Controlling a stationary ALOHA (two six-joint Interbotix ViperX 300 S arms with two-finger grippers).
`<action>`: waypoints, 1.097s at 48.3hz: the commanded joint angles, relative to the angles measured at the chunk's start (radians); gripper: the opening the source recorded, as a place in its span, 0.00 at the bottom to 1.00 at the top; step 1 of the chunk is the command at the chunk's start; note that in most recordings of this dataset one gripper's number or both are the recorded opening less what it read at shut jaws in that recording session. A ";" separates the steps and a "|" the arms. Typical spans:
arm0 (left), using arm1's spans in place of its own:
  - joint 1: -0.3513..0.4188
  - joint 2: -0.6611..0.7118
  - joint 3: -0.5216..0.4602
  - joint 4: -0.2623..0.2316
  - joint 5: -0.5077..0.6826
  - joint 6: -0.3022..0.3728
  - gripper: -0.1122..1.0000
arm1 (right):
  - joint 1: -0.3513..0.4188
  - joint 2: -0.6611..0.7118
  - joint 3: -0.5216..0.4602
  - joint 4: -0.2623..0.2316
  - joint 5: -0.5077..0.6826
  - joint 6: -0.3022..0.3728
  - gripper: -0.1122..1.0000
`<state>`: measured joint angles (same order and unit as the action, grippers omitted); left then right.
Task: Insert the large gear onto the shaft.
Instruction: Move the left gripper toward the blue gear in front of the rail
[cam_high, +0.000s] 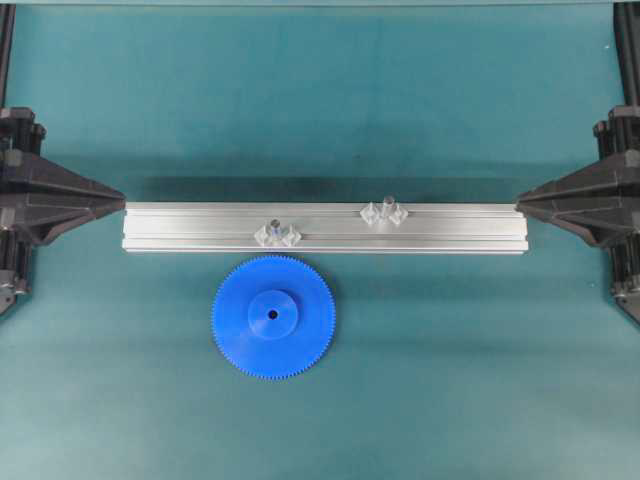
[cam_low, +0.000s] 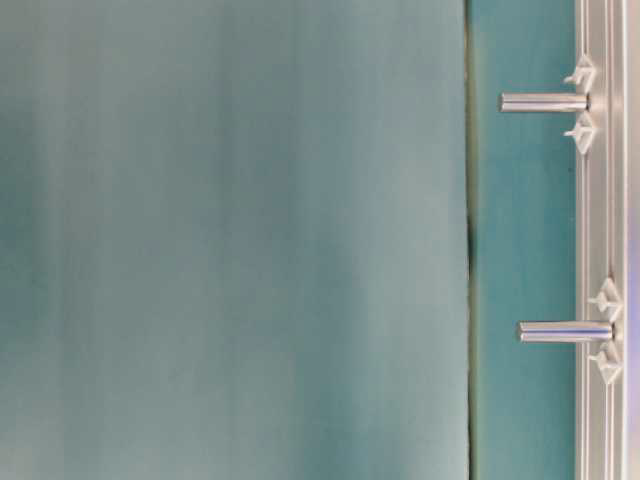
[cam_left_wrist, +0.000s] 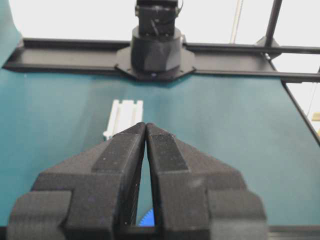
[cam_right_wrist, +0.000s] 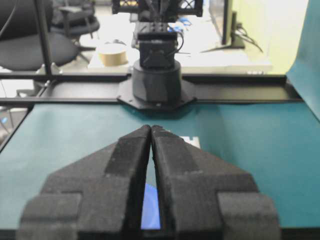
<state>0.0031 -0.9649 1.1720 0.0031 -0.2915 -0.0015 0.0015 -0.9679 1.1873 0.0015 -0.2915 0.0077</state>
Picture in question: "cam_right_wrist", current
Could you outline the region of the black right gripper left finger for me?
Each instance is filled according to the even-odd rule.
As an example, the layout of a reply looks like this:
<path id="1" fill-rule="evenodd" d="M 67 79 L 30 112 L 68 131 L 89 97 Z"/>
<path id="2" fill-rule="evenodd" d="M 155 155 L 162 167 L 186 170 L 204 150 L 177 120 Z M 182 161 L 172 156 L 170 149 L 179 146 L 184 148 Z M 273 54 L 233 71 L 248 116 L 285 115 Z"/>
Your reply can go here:
<path id="1" fill-rule="evenodd" d="M 151 127 L 143 125 L 52 172 L 27 202 L 18 240 L 126 240 L 140 236 Z"/>

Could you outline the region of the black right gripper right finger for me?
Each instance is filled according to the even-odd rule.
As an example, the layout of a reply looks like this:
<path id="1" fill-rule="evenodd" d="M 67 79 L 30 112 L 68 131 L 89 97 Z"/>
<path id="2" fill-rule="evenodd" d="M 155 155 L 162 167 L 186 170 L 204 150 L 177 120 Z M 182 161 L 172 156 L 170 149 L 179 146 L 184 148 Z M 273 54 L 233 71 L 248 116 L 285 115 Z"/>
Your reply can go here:
<path id="1" fill-rule="evenodd" d="M 273 200 L 253 176 L 154 125 L 159 201 L 178 240 L 279 240 Z"/>

